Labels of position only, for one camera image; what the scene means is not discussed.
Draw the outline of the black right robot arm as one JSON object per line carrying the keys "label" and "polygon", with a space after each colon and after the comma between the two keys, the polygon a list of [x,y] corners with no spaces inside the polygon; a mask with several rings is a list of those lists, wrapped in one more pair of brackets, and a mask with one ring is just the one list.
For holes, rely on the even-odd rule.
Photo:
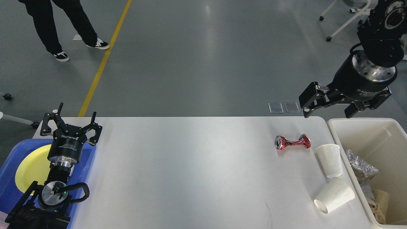
{"label": "black right robot arm", "polygon": [[314,110],[347,104],[345,116],[351,118],[366,109],[375,110],[391,96],[389,85],[398,75],[403,59],[401,37],[406,34],[406,1],[380,0],[368,18],[358,26],[359,43],[323,87],[311,82],[299,96],[305,118]]}

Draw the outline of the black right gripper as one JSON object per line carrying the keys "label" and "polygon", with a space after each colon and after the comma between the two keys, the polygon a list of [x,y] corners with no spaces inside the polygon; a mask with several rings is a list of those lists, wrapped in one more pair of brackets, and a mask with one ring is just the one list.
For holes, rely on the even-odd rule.
{"label": "black right gripper", "polygon": [[303,116],[308,118],[320,108],[335,104],[350,105],[346,118],[366,109],[375,110],[391,95],[388,88],[397,77],[395,66],[381,67],[371,62],[364,51],[352,51],[327,87],[311,82],[299,96]]}

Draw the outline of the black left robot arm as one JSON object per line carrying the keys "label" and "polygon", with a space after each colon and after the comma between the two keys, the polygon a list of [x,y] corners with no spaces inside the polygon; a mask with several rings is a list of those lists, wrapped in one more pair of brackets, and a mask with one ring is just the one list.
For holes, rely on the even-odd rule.
{"label": "black left robot arm", "polygon": [[41,136],[52,136],[47,159],[50,171],[44,184],[33,181],[17,201],[5,222],[9,229],[66,229],[70,223],[68,209],[90,196],[85,182],[71,182],[72,173],[79,165],[86,143],[95,146],[100,138],[102,126],[96,123],[93,112],[90,123],[80,127],[67,124],[60,113],[45,113]]}

